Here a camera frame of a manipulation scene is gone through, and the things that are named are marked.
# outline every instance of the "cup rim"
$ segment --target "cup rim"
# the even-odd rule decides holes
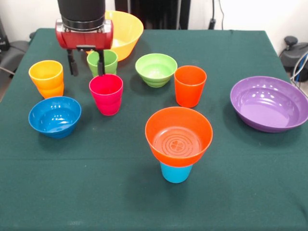
[[[116,60],[113,61],[111,64],[105,65],[105,67],[109,67],[109,66],[111,66],[111,65],[114,65],[116,62],[118,62],[119,57],[118,57],[117,53],[115,53],[115,52],[112,51],[112,50],[104,50],[104,51],[107,51],[107,52],[110,51],[111,53],[115,54],[115,56],[116,56]],[[94,67],[97,67],[98,65],[94,65],[94,64],[92,64],[92,63],[89,61],[89,56],[92,55],[92,54],[94,54],[94,52],[96,52],[96,51],[92,51],[90,54],[87,55],[87,62],[88,62],[88,64],[90,64],[90,65],[92,65],[92,66],[94,66]]]
[[[95,91],[93,91],[92,88],[91,88],[91,82],[92,82],[94,79],[96,79],[96,78],[103,77],[103,75],[102,75],[102,76],[96,76],[96,77],[94,77],[94,78],[91,79],[91,81],[90,81],[90,83],[89,83],[89,89],[90,89],[90,91],[91,91],[92,93],[94,93],[94,94],[96,94],[96,95],[101,95],[101,96],[108,96],[108,95],[116,94],[116,93],[118,93],[119,91],[121,91],[121,89],[123,89],[124,82],[123,82],[123,79],[122,79],[120,76],[117,76],[117,75],[114,75],[114,74],[105,74],[105,75],[115,76],[115,77],[117,77],[117,78],[119,78],[119,79],[121,80],[122,85],[121,85],[121,87],[119,88],[119,90],[117,90],[117,91],[115,91],[115,92],[113,92],[113,93],[110,93],[110,94],[99,94],[99,93],[96,93]]]
[[[203,80],[201,83],[198,83],[198,84],[187,84],[187,83],[183,83],[182,81],[180,81],[180,80],[176,77],[176,73],[177,73],[177,71],[180,70],[181,68],[186,68],[186,67],[194,67],[194,68],[197,68],[197,69],[201,70],[201,71],[204,73],[204,75],[205,75],[204,80]],[[185,85],[185,86],[199,86],[199,85],[202,85],[202,84],[205,83],[205,81],[206,81],[206,79],[207,79],[207,74],[206,74],[205,70],[203,70],[202,68],[200,68],[200,67],[198,67],[198,66],[194,66],[194,65],[185,65],[185,66],[180,66],[180,67],[174,72],[174,79],[175,79],[176,81],[178,81],[179,83]]]
[[[50,77],[50,78],[36,78],[36,77],[32,76],[32,75],[30,74],[30,70],[31,70],[34,66],[38,65],[39,63],[44,63],[44,62],[53,62],[53,63],[60,64],[61,70],[59,71],[58,74],[56,74],[56,75],[54,75],[53,77]],[[63,65],[62,65],[60,62],[56,61],[56,60],[42,60],[42,61],[39,61],[39,62],[33,64],[33,65],[29,68],[29,71],[28,71],[29,76],[30,76],[32,79],[40,80],[40,81],[45,81],[45,80],[50,80],[50,79],[52,79],[52,78],[55,78],[56,76],[58,76],[59,74],[61,74],[61,72],[63,72]]]
[[[167,167],[174,167],[174,168],[185,168],[185,167],[192,167],[194,164],[191,165],[187,165],[187,166],[182,166],[182,167],[175,167],[175,166],[171,166],[171,165],[167,165],[164,162],[159,161],[160,164],[166,165]]]

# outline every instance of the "blue cup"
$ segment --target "blue cup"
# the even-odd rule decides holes
[[[163,177],[171,183],[181,183],[185,181],[191,172],[192,165],[186,167],[172,167],[160,162]]]

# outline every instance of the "orange cup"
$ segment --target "orange cup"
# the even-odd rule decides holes
[[[44,60],[33,64],[29,75],[44,99],[63,96],[63,67],[55,60]]]
[[[181,66],[174,73],[175,96],[182,107],[195,107],[201,98],[206,72],[197,66]]]
[[[163,164],[186,167],[201,159],[213,139],[213,129],[201,113],[168,107],[154,113],[145,125],[153,155]]]

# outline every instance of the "yellow cup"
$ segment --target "yellow cup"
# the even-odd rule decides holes
[[[44,60],[29,69],[31,80],[44,99],[63,96],[63,66],[55,60]]]

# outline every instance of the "green bowl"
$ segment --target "green bowl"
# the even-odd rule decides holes
[[[152,53],[140,57],[135,68],[147,85],[159,88],[168,83],[178,64],[168,55]]]

